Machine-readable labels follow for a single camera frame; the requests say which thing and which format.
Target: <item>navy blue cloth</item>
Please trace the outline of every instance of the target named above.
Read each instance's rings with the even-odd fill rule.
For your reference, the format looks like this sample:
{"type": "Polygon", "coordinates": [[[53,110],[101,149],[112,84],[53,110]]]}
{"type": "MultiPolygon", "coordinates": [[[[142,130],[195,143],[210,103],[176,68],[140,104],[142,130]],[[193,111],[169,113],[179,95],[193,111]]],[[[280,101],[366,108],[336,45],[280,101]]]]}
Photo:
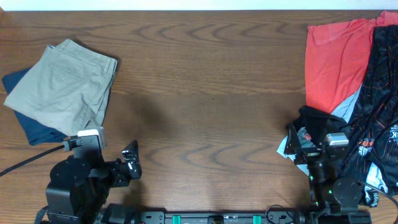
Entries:
{"type": "MultiPolygon", "coordinates": [[[[7,94],[14,89],[18,84],[19,80],[30,70],[27,68],[25,70],[14,72],[12,74],[6,75],[2,78],[2,84],[4,85],[7,94]]],[[[22,128],[25,131],[27,140],[32,146],[38,145],[45,142],[62,142],[66,135],[62,134],[56,129],[49,128],[40,124],[38,121],[28,118],[27,116],[21,114],[20,112],[14,111],[17,116],[22,128]]]]}

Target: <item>red cloth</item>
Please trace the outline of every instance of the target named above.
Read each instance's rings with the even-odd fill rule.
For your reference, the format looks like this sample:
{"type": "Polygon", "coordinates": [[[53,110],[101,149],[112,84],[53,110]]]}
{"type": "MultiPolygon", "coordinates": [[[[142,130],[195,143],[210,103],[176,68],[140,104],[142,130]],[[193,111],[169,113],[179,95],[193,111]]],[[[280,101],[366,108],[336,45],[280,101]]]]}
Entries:
{"type": "Polygon", "coordinates": [[[308,27],[305,52],[307,105],[331,113],[361,86],[371,52],[373,29],[398,24],[398,13],[377,19],[308,27]]]}

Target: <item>gray folded shirt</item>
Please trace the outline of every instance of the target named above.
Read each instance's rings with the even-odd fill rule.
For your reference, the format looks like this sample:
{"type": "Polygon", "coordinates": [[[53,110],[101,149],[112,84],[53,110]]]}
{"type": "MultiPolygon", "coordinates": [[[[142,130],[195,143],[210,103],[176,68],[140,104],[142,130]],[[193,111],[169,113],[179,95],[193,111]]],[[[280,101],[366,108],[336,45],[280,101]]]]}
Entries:
{"type": "Polygon", "coordinates": [[[69,136],[101,126],[117,64],[71,40],[48,46],[4,105],[69,136]]]}

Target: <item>wooden table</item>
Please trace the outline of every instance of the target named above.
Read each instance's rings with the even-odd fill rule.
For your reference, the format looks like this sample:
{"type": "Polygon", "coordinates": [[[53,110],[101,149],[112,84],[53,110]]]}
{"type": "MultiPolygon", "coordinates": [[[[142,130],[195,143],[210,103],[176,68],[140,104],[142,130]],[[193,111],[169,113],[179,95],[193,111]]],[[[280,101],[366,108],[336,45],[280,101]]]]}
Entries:
{"type": "MultiPolygon", "coordinates": [[[[66,38],[120,59],[104,128],[106,160],[140,145],[143,175],[108,203],[140,209],[265,210],[309,201],[307,176],[275,151],[305,104],[307,26],[379,11],[6,12],[0,76],[66,38]]],[[[6,91],[0,85],[0,99],[6,91]]],[[[0,169],[58,144],[28,145],[0,106],[0,169]]],[[[57,151],[0,178],[0,223],[32,223],[57,151]]],[[[382,198],[374,223],[397,210],[382,198]]]]}

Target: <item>white wall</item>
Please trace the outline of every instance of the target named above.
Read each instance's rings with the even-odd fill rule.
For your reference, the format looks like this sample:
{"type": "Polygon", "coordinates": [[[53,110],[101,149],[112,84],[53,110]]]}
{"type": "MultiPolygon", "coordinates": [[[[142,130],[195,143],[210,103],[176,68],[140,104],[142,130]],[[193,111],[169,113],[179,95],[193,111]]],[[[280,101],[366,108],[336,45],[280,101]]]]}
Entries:
{"type": "Polygon", "coordinates": [[[5,11],[398,9],[398,0],[0,0],[5,11]]]}

